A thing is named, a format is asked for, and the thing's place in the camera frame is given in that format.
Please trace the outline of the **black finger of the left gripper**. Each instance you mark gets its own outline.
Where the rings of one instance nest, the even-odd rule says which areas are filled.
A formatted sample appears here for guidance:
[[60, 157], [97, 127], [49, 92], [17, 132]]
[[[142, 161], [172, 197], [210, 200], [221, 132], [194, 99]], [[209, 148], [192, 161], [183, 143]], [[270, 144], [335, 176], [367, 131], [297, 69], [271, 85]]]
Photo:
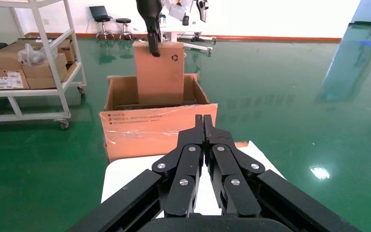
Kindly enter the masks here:
[[161, 42], [161, 36], [160, 36], [158, 18], [147, 17], [145, 19], [145, 24], [147, 28], [147, 38], [148, 38], [150, 52], [154, 57], [160, 57], [158, 43]]

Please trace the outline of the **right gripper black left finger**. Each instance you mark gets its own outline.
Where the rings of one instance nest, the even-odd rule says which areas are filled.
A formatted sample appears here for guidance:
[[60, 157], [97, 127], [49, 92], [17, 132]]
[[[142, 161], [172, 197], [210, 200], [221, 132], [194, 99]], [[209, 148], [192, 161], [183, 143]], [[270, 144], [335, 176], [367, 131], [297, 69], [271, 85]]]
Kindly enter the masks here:
[[203, 159], [203, 116], [195, 126], [178, 133], [176, 147], [152, 165], [161, 175], [158, 185], [161, 208], [166, 217], [188, 217], [194, 212]]

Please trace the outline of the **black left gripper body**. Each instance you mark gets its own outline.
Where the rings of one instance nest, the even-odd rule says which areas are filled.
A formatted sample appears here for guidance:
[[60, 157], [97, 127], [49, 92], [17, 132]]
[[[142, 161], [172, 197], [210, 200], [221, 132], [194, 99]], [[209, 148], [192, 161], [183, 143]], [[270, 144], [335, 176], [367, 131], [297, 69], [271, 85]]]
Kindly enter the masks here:
[[160, 0], [136, 0], [137, 10], [144, 19], [158, 19], [162, 10]]

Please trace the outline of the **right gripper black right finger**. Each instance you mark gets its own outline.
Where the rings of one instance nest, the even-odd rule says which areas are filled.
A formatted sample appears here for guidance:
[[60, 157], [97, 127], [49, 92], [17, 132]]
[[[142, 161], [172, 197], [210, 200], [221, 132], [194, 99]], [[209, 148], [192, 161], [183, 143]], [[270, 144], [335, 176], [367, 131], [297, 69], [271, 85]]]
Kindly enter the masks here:
[[250, 185], [265, 166], [239, 150], [229, 131], [213, 125], [211, 115], [204, 115], [204, 136], [205, 163], [222, 214], [258, 217], [261, 207]]

